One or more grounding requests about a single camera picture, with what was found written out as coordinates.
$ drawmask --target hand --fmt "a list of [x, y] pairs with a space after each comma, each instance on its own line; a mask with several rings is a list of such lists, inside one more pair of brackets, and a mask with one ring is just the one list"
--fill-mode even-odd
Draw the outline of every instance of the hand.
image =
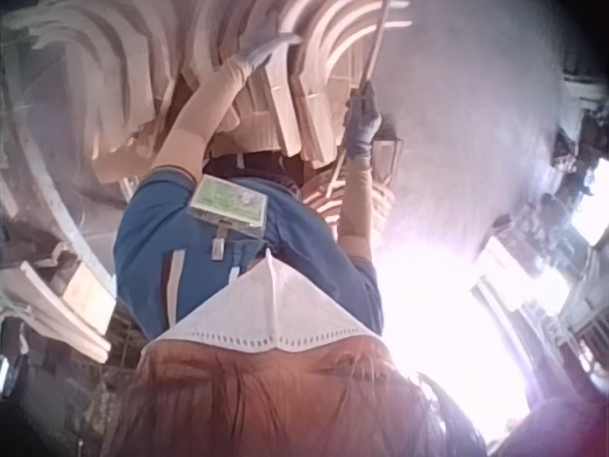
[[377, 97], [370, 82], [363, 93], [349, 100], [349, 110], [344, 118], [346, 156], [350, 159], [370, 157], [372, 139], [381, 126]]
[[262, 45], [246, 48], [237, 53], [237, 57], [248, 64], [252, 71], [268, 62], [275, 50], [283, 45], [298, 45], [303, 40], [294, 33], [279, 33], [275, 38], [266, 40]]

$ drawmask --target woman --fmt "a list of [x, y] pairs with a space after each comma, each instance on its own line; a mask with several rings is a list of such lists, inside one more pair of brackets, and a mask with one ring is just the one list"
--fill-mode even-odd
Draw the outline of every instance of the woman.
[[268, 198], [263, 239], [187, 213], [206, 144], [280, 36], [195, 92], [128, 205], [118, 293], [154, 339], [125, 397], [111, 455], [484, 455], [433, 382], [404, 379], [380, 335], [371, 264], [371, 88], [352, 100], [338, 244], [277, 176], [231, 181]]

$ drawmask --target id badge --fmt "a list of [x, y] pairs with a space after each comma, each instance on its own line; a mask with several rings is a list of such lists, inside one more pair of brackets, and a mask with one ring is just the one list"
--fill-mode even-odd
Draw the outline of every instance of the id badge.
[[190, 199], [188, 212], [211, 224], [262, 238], [267, 204], [263, 193], [205, 174]]

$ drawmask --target long stick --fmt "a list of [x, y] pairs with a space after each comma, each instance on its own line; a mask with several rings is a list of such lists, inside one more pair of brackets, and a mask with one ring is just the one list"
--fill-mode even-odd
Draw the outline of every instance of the long stick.
[[[381, 17], [379, 17], [379, 22], [377, 23], [377, 29], [374, 32], [374, 42], [372, 44], [372, 49], [368, 53], [368, 58], [366, 59], [365, 65], [363, 67], [362, 79], [360, 80], [359, 94], [363, 92], [366, 83], [370, 81], [370, 79], [372, 79], [372, 72], [376, 67], [377, 59], [379, 58], [379, 50], [381, 50], [381, 42], [383, 40], [384, 34], [384, 24], [387, 22], [387, 17], [389, 17], [390, 4], [391, 0], [383, 0], [383, 9], [381, 11]], [[325, 198], [330, 198], [332, 189], [334, 189], [334, 184], [336, 183], [336, 180], [339, 177], [339, 173], [341, 172], [341, 168], [343, 167], [344, 158], [346, 156], [344, 140], [345, 138], [343, 137], [343, 141], [339, 146], [338, 157], [336, 158], [336, 162], [334, 163], [332, 179], [330, 179], [330, 182], [327, 185], [327, 189], [325, 190]]]

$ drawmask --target person in background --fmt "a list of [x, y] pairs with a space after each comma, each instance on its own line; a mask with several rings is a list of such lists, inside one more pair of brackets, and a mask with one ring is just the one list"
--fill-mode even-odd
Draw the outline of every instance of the person in background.
[[218, 228], [187, 212], [235, 95], [275, 49], [297, 42], [279, 36], [218, 68], [128, 204], [114, 247], [118, 294], [152, 342], [108, 455], [486, 454], [455, 402], [424, 375], [403, 377], [381, 338], [370, 247], [381, 116], [371, 86], [346, 119], [338, 241], [279, 169], [231, 179], [267, 196], [262, 239], [231, 231], [212, 260]]

